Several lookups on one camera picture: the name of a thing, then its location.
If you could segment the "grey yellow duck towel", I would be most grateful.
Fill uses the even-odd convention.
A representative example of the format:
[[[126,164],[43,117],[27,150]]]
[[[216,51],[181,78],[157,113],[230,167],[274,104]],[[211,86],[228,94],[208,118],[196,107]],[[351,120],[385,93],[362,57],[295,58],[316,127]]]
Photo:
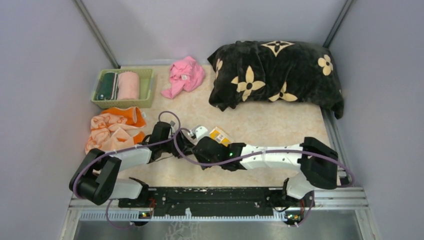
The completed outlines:
[[[233,142],[233,139],[223,129],[217,126],[209,132],[209,137],[226,147]]]

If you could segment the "orange peach towel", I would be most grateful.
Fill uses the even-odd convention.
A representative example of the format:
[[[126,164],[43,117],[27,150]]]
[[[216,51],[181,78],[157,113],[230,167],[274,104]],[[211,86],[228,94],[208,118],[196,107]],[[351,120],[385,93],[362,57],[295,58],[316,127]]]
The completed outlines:
[[[146,121],[138,107],[108,108],[91,119],[85,153],[92,149],[110,152],[133,147],[145,138],[145,126]]]

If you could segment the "black floral pillow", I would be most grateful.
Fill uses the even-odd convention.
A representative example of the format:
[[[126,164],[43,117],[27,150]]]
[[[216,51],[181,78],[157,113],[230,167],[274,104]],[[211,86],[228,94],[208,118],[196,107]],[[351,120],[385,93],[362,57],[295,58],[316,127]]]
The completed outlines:
[[[336,62],[328,48],[303,41],[237,41],[215,50],[208,102],[221,111],[245,102],[311,103],[344,115]]]

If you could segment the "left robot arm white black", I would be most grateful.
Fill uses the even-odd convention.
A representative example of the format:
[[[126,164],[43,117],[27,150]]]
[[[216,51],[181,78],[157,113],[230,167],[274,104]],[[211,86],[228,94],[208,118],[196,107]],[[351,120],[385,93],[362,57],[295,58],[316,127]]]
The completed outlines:
[[[130,177],[119,179],[119,172],[158,161],[162,154],[179,158],[179,152],[191,153],[194,144],[183,133],[176,133],[170,123],[159,121],[142,141],[121,150],[105,152],[91,149],[69,182],[69,189],[80,198],[102,205],[108,200],[130,199],[138,207],[149,203],[150,193],[143,181]]]

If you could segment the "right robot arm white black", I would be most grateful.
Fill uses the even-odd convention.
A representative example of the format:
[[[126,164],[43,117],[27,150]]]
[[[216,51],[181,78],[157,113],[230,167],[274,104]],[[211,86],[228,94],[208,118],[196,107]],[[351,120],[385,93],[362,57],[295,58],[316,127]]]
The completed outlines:
[[[296,171],[284,181],[281,199],[295,206],[314,190],[337,188],[338,153],[314,137],[289,146],[254,146],[243,142],[224,145],[210,137],[202,138],[192,149],[204,167],[218,165],[228,171],[281,168]]]

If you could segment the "rolled peach towel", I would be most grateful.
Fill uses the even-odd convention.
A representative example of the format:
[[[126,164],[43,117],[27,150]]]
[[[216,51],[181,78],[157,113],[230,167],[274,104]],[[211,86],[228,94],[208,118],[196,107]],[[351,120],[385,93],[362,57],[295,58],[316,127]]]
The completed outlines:
[[[136,100],[140,97],[140,78],[132,71],[118,74],[117,100]]]

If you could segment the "green plastic basket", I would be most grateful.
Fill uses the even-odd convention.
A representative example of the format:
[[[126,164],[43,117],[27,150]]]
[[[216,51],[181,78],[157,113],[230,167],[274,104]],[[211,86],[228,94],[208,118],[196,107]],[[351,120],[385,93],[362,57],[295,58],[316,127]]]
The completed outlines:
[[[132,72],[139,77],[139,98],[138,99],[123,99],[123,100],[96,100],[96,95],[103,83],[106,73],[121,74],[125,72]],[[96,80],[95,88],[93,89],[90,100],[92,103],[101,109],[109,109],[112,107],[117,108],[150,108],[154,99],[156,83],[154,80],[154,70],[152,68],[129,68],[129,69],[104,69],[102,70]]]

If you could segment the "pink towel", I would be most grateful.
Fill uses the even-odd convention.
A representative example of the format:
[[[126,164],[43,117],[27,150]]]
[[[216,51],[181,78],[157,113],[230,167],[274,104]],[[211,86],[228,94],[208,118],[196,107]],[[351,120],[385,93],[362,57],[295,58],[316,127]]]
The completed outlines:
[[[169,68],[168,89],[162,90],[161,95],[168,99],[174,99],[182,91],[192,92],[198,88],[206,76],[205,70],[191,56],[177,60]]]

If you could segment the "rolled dark green towel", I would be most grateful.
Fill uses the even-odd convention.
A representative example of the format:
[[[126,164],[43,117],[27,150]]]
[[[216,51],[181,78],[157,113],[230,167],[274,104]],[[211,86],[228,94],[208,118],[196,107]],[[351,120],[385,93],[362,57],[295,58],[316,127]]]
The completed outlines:
[[[96,101],[113,101],[118,96],[118,74],[108,71],[98,83],[94,100]]]

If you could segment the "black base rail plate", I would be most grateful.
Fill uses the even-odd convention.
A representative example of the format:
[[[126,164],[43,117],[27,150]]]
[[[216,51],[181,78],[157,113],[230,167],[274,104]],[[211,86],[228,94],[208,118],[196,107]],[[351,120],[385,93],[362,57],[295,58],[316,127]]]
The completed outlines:
[[[296,199],[281,187],[150,187],[118,201],[120,208],[146,208],[155,217],[271,217],[282,210],[305,213],[314,204],[311,193]]]

